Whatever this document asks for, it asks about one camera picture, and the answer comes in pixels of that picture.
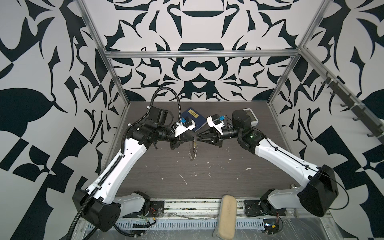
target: blue book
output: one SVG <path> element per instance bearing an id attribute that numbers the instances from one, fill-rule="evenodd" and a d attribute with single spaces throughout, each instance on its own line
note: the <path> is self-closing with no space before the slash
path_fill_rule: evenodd
<path id="1" fill-rule="evenodd" d="M 181 117 L 183 118 L 189 117 L 190 119 L 195 121 L 196 127 L 192 129 L 192 131 L 194 132 L 198 131 L 200 128 L 202 128 L 202 126 L 204 126 L 207 123 L 207 119 L 204 116 L 202 116 L 200 113 L 195 111 L 193 108 L 188 108 L 187 110 L 185 110 L 181 114 Z"/>

